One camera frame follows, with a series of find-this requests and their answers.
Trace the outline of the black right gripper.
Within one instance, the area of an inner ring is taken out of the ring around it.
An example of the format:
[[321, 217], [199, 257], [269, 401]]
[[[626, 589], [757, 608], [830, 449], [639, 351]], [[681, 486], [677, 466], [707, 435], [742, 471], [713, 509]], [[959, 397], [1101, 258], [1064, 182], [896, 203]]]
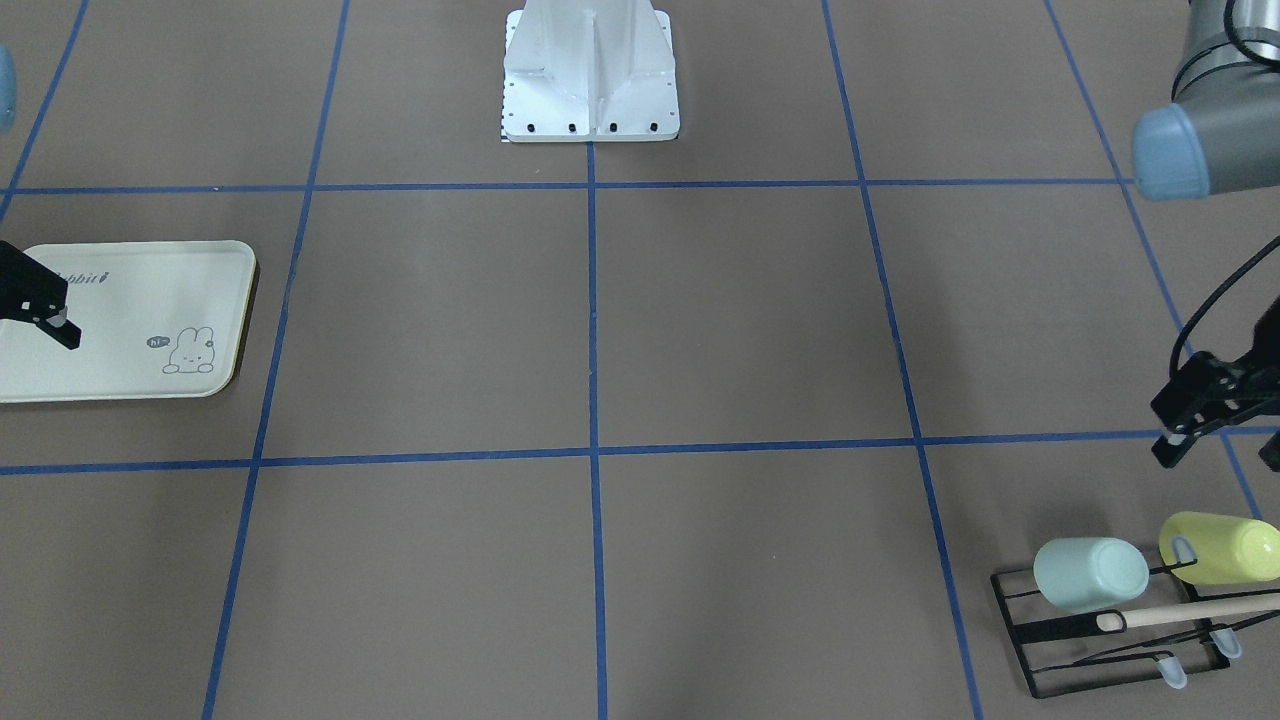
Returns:
[[56, 272], [1, 242], [1, 319], [35, 323], [61, 347], [77, 350], [82, 329], [69, 319], [69, 284]]

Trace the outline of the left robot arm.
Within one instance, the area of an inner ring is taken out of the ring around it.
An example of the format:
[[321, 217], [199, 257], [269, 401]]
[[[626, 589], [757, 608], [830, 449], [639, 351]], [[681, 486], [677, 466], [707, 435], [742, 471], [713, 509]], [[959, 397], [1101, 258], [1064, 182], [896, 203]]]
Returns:
[[[1275, 1], [1193, 1], [1181, 61], [1166, 105], [1132, 133], [1140, 195], [1153, 202], [1202, 200], [1279, 182], [1279, 9]], [[1162, 427], [1152, 454], [1176, 466], [1203, 437], [1277, 415], [1277, 305], [1257, 320], [1251, 346], [1228, 361], [1183, 350], [1208, 310], [1277, 251], [1270, 240], [1231, 273], [1180, 329], [1169, 379], [1151, 407]]]

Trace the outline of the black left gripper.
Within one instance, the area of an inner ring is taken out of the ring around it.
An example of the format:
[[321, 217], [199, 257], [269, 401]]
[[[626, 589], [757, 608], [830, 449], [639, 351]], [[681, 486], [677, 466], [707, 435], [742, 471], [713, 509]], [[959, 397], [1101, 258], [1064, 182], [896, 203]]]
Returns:
[[1152, 455], [1175, 468], [1202, 437], [1277, 414], [1279, 302], [1257, 320], [1252, 346], [1234, 361], [1198, 351], [1183, 363], [1151, 401], [1161, 436]]

